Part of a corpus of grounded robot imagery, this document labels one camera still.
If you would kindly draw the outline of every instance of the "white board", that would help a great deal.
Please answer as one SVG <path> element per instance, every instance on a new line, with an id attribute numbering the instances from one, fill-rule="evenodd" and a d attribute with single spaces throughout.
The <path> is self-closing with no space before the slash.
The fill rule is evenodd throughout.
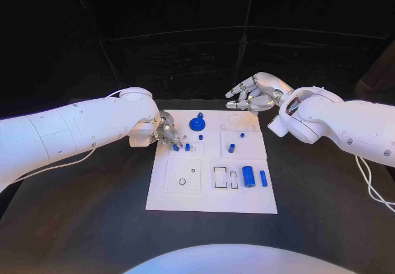
<path id="1" fill-rule="evenodd" d="M 184 151 L 184 146 L 174 151 L 170 144 L 157 144 L 145 209 L 276 214 L 256 116 L 248 111 L 165 111 L 174 118 L 175 130 L 183 145 L 190 144 L 190 151 Z M 199 112 L 206 127 L 193 131 L 188 121 Z M 227 152 L 229 144 L 235 144 L 233 153 Z M 253 170 L 256 185 L 250 188 L 243 184 L 243 166 Z M 266 187 L 262 187 L 261 170 Z"/>

